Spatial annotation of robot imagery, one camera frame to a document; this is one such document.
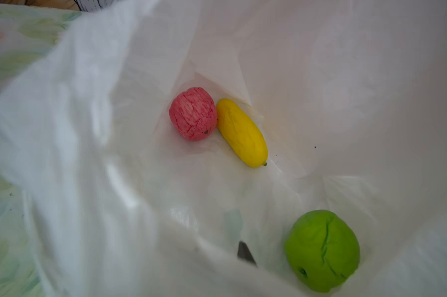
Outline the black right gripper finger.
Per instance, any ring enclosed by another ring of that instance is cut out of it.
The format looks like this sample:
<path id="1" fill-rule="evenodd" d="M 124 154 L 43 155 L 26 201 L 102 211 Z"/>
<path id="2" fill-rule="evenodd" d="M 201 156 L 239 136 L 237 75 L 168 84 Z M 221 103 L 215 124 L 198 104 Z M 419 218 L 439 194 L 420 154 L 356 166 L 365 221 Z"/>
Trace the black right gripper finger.
<path id="1" fill-rule="evenodd" d="M 248 245 L 244 241 L 240 241 L 238 244 L 237 257 L 238 259 L 252 264 L 253 266 L 257 266 L 254 257 L 248 248 Z"/>

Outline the green toy leaf fruit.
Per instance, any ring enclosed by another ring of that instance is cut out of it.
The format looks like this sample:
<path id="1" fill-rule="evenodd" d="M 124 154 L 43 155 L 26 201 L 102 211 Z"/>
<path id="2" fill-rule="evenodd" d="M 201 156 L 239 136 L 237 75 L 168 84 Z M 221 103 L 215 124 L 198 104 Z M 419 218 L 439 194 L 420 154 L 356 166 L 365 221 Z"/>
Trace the green toy leaf fruit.
<path id="1" fill-rule="evenodd" d="M 313 210 L 297 219 L 284 251 L 298 279 L 318 293 L 328 293 L 346 282 L 361 260 L 355 233 L 328 210 Z"/>

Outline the yellow toy banana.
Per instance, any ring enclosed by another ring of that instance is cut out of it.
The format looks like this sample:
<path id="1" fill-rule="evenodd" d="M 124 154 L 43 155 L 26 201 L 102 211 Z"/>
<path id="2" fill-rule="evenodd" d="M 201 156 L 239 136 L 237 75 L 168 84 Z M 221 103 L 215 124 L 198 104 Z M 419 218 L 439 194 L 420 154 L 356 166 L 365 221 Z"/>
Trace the yellow toy banana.
<path id="1" fill-rule="evenodd" d="M 268 148 L 253 120 L 232 100 L 217 102 L 217 127 L 237 156 L 251 168 L 266 166 Z"/>

